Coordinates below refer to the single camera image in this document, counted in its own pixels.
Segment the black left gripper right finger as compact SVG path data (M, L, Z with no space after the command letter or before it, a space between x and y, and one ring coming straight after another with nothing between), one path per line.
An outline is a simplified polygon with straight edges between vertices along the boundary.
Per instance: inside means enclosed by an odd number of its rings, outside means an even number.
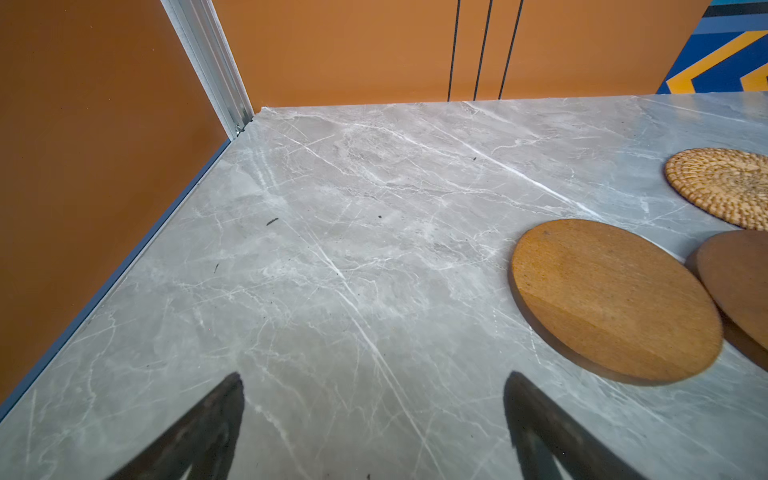
M505 418L525 479L641 479L524 374L513 371L503 390Z

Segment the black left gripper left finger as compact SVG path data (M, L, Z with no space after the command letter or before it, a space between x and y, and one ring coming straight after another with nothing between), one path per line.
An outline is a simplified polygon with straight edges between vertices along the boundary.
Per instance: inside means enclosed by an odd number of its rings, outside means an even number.
M112 479L226 479L245 406L240 375L227 375Z

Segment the matte round wooden coaster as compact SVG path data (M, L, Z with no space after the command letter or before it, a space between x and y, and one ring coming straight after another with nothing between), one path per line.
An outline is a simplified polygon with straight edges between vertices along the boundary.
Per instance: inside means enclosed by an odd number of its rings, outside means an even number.
M612 225L565 219L531 228L514 246L508 279L536 334L610 380L672 384L706 371L723 349L720 314L700 281Z

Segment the glossy round wooden coaster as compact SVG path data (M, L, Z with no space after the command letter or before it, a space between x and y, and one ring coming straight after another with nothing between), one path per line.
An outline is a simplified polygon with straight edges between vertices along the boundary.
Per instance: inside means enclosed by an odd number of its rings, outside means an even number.
M767 368L767 233L717 234L686 259L723 320L725 339L762 369Z

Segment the woven rattan round coaster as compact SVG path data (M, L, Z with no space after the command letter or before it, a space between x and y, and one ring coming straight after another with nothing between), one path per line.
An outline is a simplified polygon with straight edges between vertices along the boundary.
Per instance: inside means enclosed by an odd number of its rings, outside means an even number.
M708 214L747 230L767 229L767 157L725 148L694 148L664 166L667 182Z

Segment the aluminium corner post left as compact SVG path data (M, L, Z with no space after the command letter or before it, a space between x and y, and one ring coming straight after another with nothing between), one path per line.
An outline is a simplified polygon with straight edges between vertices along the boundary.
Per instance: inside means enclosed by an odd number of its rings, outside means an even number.
M162 0L193 69L231 140L245 131L254 109L211 0Z

